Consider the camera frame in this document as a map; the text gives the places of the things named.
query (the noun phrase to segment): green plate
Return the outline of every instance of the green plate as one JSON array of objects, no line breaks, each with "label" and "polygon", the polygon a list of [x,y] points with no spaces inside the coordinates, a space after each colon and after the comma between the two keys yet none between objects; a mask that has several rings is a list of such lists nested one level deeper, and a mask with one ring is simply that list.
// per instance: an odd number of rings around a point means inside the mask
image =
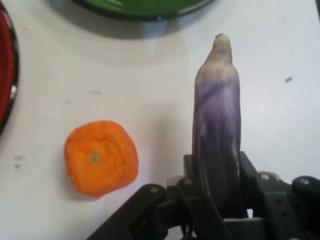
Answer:
[{"label": "green plate", "polygon": [[212,0],[74,0],[100,14],[137,20],[163,20],[192,12]]}]

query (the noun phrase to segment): white surface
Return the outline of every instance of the white surface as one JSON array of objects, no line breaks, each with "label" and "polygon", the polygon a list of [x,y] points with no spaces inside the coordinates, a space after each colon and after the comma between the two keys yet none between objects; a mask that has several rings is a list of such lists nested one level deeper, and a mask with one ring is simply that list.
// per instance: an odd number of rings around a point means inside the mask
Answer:
[{"label": "white surface", "polygon": [[[69,0],[2,1],[21,65],[0,138],[0,239],[85,240],[140,186],[181,175],[191,152],[194,79],[221,32],[240,75],[241,149],[258,170],[285,181],[320,178],[314,0],[216,0],[149,23],[108,19]],[[133,184],[92,200],[70,185],[63,145],[72,129],[101,119],[128,131],[140,168]]]}]

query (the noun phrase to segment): plate rim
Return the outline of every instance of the plate rim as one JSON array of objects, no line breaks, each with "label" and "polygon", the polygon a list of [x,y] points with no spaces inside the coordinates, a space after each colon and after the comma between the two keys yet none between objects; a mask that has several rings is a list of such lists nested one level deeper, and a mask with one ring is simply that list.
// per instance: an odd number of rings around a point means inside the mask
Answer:
[{"label": "plate rim", "polygon": [[176,13],[168,13],[168,14],[158,14],[158,15],[134,15],[134,14],[125,14],[125,13],[120,13],[108,9],[102,9],[94,4],[91,4],[89,2],[86,2],[85,0],[73,0],[75,3],[79,4],[80,6],[91,10],[92,12],[95,12],[100,15],[104,15],[107,17],[112,17],[115,19],[120,19],[120,20],[133,20],[133,21],[162,21],[162,20],[168,20],[172,19],[175,17],[180,17],[189,13],[192,13],[209,3],[213,2],[214,0],[201,0],[199,1],[198,4],[195,4],[197,6],[195,7],[190,7],[190,9],[185,10],[183,12],[176,12]]},{"label": "plate rim", "polygon": [[9,21],[8,27],[10,29],[11,40],[13,43],[12,45],[13,45],[13,55],[14,55],[14,63],[13,63],[14,70],[13,70],[13,81],[12,81],[12,86],[11,86],[11,93],[10,93],[9,101],[8,101],[7,106],[5,108],[5,111],[4,111],[3,118],[0,119],[0,137],[1,137],[1,134],[4,131],[5,126],[9,120],[9,116],[10,116],[10,113],[13,108],[14,101],[16,99],[17,92],[18,92],[20,60],[19,60],[18,40],[17,40],[15,28],[14,28],[13,22],[11,20],[11,17],[9,15],[7,9],[5,8],[4,4],[1,2],[1,0],[0,0],[0,10],[6,14],[6,16],[7,16],[6,20]]}]

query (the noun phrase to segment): eggplant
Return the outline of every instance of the eggplant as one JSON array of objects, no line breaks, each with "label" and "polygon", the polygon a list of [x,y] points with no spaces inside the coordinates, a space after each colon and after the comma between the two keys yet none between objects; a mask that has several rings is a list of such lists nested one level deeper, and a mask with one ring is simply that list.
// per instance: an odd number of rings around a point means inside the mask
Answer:
[{"label": "eggplant", "polygon": [[203,191],[223,218],[243,218],[240,81],[227,35],[215,37],[194,83],[192,155]]}]

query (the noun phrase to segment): red plate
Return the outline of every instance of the red plate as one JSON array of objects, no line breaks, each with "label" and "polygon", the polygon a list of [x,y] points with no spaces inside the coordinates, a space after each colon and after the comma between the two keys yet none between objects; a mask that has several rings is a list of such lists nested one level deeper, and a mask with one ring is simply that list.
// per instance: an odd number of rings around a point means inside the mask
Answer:
[{"label": "red plate", "polygon": [[0,134],[17,92],[19,56],[10,17],[0,1]]}]

